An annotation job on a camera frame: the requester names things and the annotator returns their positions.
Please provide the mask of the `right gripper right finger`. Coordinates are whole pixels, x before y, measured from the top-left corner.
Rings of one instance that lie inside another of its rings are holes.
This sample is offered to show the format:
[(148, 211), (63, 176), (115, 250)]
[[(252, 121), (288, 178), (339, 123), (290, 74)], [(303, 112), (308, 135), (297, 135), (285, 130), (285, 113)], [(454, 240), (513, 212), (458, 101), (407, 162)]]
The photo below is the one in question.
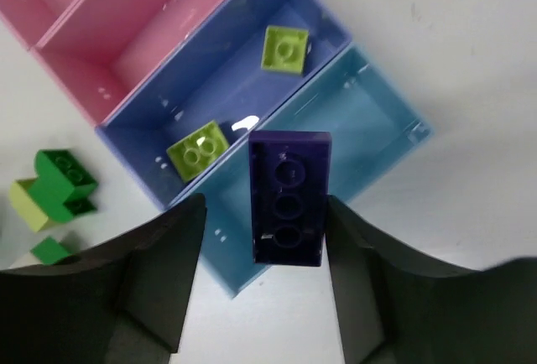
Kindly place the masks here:
[(326, 248), (347, 363), (533, 363), (536, 261), (471, 270), (328, 202)]

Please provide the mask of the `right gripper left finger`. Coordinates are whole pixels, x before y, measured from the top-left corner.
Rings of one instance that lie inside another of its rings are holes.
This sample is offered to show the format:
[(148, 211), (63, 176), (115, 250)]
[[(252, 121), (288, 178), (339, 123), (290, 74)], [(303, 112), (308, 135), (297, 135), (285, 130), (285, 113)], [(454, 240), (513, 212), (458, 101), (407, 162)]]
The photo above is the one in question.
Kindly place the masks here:
[(178, 351), (206, 225), (193, 194), (58, 263), (1, 273), (4, 363), (166, 363)]

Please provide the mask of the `dark blue lego plate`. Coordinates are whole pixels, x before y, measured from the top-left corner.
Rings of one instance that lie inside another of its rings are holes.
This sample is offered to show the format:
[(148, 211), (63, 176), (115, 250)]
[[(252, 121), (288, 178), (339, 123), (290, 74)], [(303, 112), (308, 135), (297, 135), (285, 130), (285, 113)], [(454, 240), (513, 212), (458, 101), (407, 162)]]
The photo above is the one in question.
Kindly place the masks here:
[(331, 135), (257, 130), (248, 137), (253, 260), (319, 267)]

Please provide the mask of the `lime 2x2 lego brick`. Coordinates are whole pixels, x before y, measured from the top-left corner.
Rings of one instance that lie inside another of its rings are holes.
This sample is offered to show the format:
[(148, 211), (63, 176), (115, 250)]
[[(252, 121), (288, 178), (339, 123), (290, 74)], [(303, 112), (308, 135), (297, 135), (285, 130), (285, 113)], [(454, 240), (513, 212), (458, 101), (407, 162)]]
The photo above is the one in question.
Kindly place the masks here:
[(261, 68), (301, 75), (305, 66), (309, 31), (269, 25), (265, 31)]

